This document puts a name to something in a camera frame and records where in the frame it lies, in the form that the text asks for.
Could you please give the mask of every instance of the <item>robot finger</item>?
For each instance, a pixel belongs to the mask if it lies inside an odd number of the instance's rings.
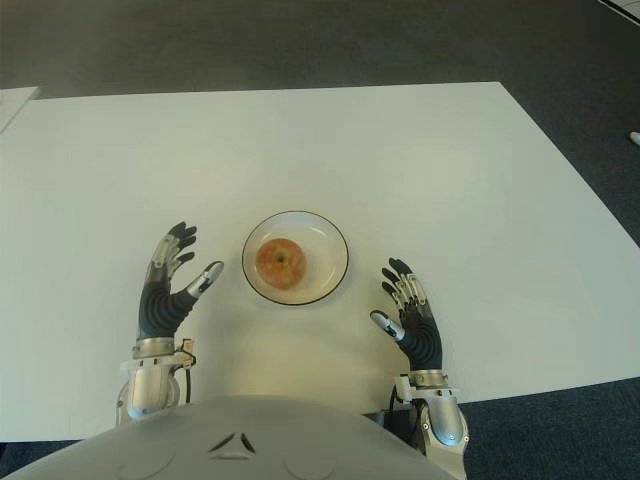
[[[395,260],[393,258],[389,259],[389,265],[391,265],[392,267],[394,266],[394,262]],[[411,288],[407,285],[406,278],[403,279],[402,276],[398,278],[398,276],[396,276],[393,272],[386,268],[382,269],[382,274],[393,282],[393,285],[398,291],[403,302],[410,303],[413,295],[411,294]]]
[[[373,320],[373,323],[387,332],[387,334],[393,337],[396,342],[401,341],[405,337],[404,328],[391,320],[386,313],[381,312],[380,310],[373,310],[369,314],[369,317]]]
[[[384,289],[385,292],[387,292],[391,296],[391,298],[393,298],[393,301],[398,307],[398,311],[402,314],[402,312],[404,311],[404,303],[402,303],[402,300],[400,299],[400,294],[395,289],[395,287],[390,283],[382,282],[382,288]]]
[[[182,250],[183,248],[187,248],[189,245],[193,245],[194,243],[196,243],[195,235],[190,235],[188,237],[183,237],[183,238],[180,239],[180,242],[178,243],[178,248],[180,250]]]
[[[224,270],[224,263],[213,262],[205,268],[185,289],[193,298],[200,298],[207,288],[213,285]]]
[[[167,233],[167,235],[173,235],[174,237],[180,238],[183,236],[183,232],[187,228],[187,222],[180,222],[177,225],[171,227],[171,230]]]
[[[411,291],[418,303],[425,305],[427,303],[427,294],[424,293],[424,288],[422,288],[422,283],[420,283],[418,276],[415,273],[410,273],[407,275],[407,283],[411,287]]]
[[[181,265],[183,265],[184,263],[187,263],[189,260],[192,260],[193,257],[195,256],[196,256],[195,253],[189,252],[189,253],[180,255],[178,258],[174,258],[173,260],[171,260],[169,262],[169,268],[167,271],[167,276],[169,277],[169,279],[173,277],[173,274],[176,272],[178,268],[180,268]]]

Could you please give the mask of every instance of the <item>plate rim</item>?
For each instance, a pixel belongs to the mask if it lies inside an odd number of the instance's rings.
[[[251,235],[253,235],[253,232],[255,232],[258,227],[260,227],[260,225],[262,225],[263,223],[265,223],[267,220],[273,218],[273,217],[277,217],[278,215],[283,215],[285,213],[307,213],[309,215],[315,215],[316,217],[320,217],[321,219],[323,219],[325,222],[329,223],[331,226],[333,226],[333,228],[336,229],[336,231],[338,232],[338,234],[340,235],[340,238],[342,238],[342,243],[344,243],[344,249],[347,252],[347,263],[344,266],[344,271],[342,272],[342,276],[340,277],[340,280],[338,280],[338,283],[336,283],[336,285],[329,290],[327,293],[325,293],[324,295],[322,295],[321,297],[315,298],[309,302],[303,302],[303,303],[284,303],[284,302],[279,302],[277,300],[274,300],[272,298],[267,297],[266,295],[263,295],[262,293],[260,293],[256,287],[253,286],[253,284],[251,283],[251,280],[249,280],[249,277],[247,276],[247,271],[244,268],[244,252],[247,249],[247,242],[249,241],[249,238],[251,238]],[[315,303],[319,300],[322,300],[323,298],[328,297],[329,295],[331,295],[342,283],[342,280],[344,280],[344,277],[347,275],[347,270],[349,270],[349,245],[347,245],[347,240],[346,238],[344,238],[344,235],[342,234],[342,231],[338,228],[338,226],[333,223],[331,220],[329,220],[326,217],[323,217],[320,214],[317,214],[315,212],[310,212],[308,210],[284,210],[282,212],[278,212],[278,213],[274,213],[273,215],[269,215],[267,218],[265,218],[264,220],[261,220],[260,222],[258,222],[258,224],[253,227],[253,229],[249,232],[249,235],[247,235],[247,238],[244,241],[244,245],[242,246],[242,257],[241,257],[241,262],[242,263],[242,274],[244,275],[245,280],[247,281],[247,283],[249,284],[249,286],[253,289],[254,292],[256,292],[258,295],[260,295],[262,298],[265,298],[267,300],[269,300],[270,302],[273,303],[277,303],[278,305],[283,305],[286,307],[300,307],[303,305],[310,305],[312,303]]]

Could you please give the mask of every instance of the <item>white plate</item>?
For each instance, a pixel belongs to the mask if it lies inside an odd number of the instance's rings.
[[[281,290],[266,283],[256,269],[256,254],[274,238],[296,242],[307,259],[298,285]],[[304,305],[333,292],[347,272],[349,250],[340,230],[320,215],[282,212],[267,218],[249,234],[242,250],[242,269],[249,284],[263,297],[283,305]]]

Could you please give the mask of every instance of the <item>white sheet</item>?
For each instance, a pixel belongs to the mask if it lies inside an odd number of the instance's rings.
[[[368,318],[388,256],[428,289],[463,401],[640,374],[640,250],[498,83],[30,102],[2,139],[0,440],[110,428],[161,235],[199,227],[227,268],[178,332],[194,401],[382,408],[407,362]],[[259,297],[241,251],[262,219],[317,212],[349,272],[305,307]]]

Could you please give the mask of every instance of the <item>dark gray floor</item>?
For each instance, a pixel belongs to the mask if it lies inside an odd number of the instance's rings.
[[[0,86],[44,97],[499,80],[640,244],[640,28],[595,0],[0,6]],[[466,405],[469,478],[640,478],[639,398],[636,379]]]

